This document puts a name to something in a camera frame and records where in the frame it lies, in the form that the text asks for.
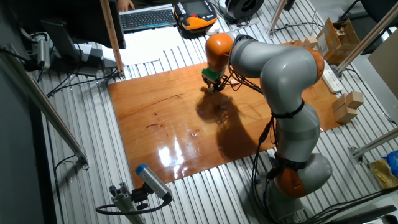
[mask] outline metal pole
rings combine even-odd
[[[354,50],[337,67],[336,74],[340,74],[347,66],[358,56],[380,32],[396,17],[398,14],[398,2],[392,9],[380,20],[370,33],[354,48]]]
[[[101,2],[102,12],[104,14],[104,19],[107,25],[106,28],[108,29],[109,39],[111,40],[111,46],[113,49],[116,66],[118,67],[119,75],[124,76],[123,63],[122,63],[122,58],[120,56],[118,38],[116,37],[116,31],[113,26],[113,19],[112,19],[111,8],[109,6],[109,1],[100,0],[100,2]]]
[[[17,54],[12,45],[8,44],[7,49]],[[57,130],[61,138],[68,144],[70,149],[76,154],[79,160],[81,160],[83,168],[88,168],[86,153],[79,146],[65,123],[63,123],[61,117],[59,117],[57,111],[49,102],[49,99],[38,86],[35,78],[32,77],[30,73],[25,71],[21,61],[18,58],[6,53],[1,53],[0,59],[9,66],[10,71],[19,80],[20,84],[24,87],[37,107],[39,107],[45,117],[51,122],[52,126]]]
[[[267,27],[266,34],[269,36],[270,39],[272,39],[275,25],[278,22],[279,17],[282,14],[282,11],[284,10],[284,6],[286,5],[286,2],[287,2],[287,0],[279,1],[278,6],[276,7],[275,13],[272,16],[269,26]]]
[[[393,129],[392,131],[389,131],[386,134],[383,134],[381,137],[378,137],[377,139],[373,140],[369,144],[361,147],[360,149],[357,149],[354,151],[353,156],[354,158],[358,158],[362,156],[365,152],[369,152],[370,150],[374,149],[375,147],[380,146],[381,144],[390,141],[391,139],[394,139],[398,137],[398,128]]]

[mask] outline yellow object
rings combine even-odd
[[[398,185],[398,178],[392,174],[391,168],[385,159],[372,162],[371,170],[379,179],[383,188],[392,188]]]

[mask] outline keyboard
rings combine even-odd
[[[124,33],[177,24],[171,9],[121,14],[120,19]]]

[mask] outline cardboard box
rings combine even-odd
[[[344,31],[345,36],[339,39],[336,30]],[[330,65],[339,65],[360,43],[351,21],[332,23],[328,19],[317,36],[319,51]]]
[[[347,107],[346,103],[335,112],[335,121],[339,124],[346,124],[358,115],[357,109]]]
[[[346,104],[349,108],[358,109],[363,104],[363,94],[352,91],[346,97]]]
[[[342,94],[334,103],[333,103],[333,112],[336,112],[346,103],[347,93]]]

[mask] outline desk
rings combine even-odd
[[[201,77],[206,63],[109,86],[131,173],[146,163],[165,182],[255,153],[271,118],[263,95],[242,86],[209,94]],[[305,90],[323,130],[335,128],[331,94],[321,79]],[[274,147],[268,137],[261,150]]]

